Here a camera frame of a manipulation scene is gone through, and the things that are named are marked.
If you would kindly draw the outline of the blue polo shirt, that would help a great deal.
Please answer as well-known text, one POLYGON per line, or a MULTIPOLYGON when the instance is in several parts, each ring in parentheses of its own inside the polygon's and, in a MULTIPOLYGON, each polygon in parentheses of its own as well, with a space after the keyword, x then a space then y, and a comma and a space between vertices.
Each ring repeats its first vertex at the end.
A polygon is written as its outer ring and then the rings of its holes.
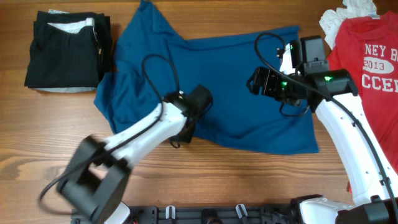
POLYGON ((297 26, 259 33, 185 40, 149 1, 142 1, 116 42, 116 71, 98 85, 95 106, 119 133, 149 114, 158 97, 203 85, 213 106, 195 136, 224 147, 271 154, 319 151, 312 114, 253 95, 246 82, 265 62, 279 68, 276 50, 298 37, 297 26))

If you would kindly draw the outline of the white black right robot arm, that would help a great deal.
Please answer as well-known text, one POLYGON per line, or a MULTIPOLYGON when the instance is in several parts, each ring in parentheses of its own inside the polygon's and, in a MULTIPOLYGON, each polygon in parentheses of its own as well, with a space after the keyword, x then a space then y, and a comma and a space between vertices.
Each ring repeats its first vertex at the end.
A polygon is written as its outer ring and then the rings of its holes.
POLYGON ((346 70, 281 75, 259 67, 246 86, 252 94, 281 103, 297 106, 307 101, 307 108, 326 127, 349 178, 352 205, 321 195, 293 199, 292 223, 397 223, 397 174, 370 128, 346 70))

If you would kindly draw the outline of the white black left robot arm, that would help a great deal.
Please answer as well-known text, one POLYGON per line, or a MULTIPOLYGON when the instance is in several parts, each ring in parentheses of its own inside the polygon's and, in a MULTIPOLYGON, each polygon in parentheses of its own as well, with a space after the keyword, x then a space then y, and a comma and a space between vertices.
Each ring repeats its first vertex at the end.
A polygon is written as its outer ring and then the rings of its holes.
POLYGON ((126 223, 131 211, 122 197, 133 168, 164 141, 175 148, 190 142, 196 122, 212 104, 210 91, 198 85, 189 95, 169 93, 143 119, 103 142, 84 138, 57 185, 58 193, 88 223, 126 223))

